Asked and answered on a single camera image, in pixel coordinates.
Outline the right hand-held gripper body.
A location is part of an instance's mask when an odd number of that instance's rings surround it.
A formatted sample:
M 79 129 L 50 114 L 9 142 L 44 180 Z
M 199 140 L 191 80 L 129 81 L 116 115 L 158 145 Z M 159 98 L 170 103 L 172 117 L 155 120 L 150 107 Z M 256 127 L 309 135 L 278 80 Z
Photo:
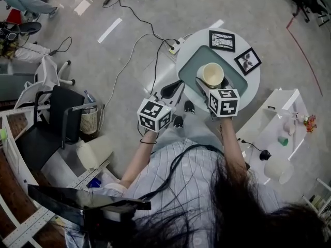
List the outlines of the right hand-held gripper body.
M 237 116 L 240 101 L 237 89 L 210 88 L 208 85 L 205 88 L 200 88 L 198 84 L 197 86 L 202 93 L 212 120 Z

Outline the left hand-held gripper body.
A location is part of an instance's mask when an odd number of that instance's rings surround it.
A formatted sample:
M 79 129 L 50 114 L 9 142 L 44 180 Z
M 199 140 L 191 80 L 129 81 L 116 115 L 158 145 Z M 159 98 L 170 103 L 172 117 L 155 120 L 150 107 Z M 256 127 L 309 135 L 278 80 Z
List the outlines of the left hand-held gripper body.
M 147 130 L 160 132 L 172 122 L 175 106 L 175 97 L 167 99 L 151 95 L 145 98 L 137 111 L 139 125 Z

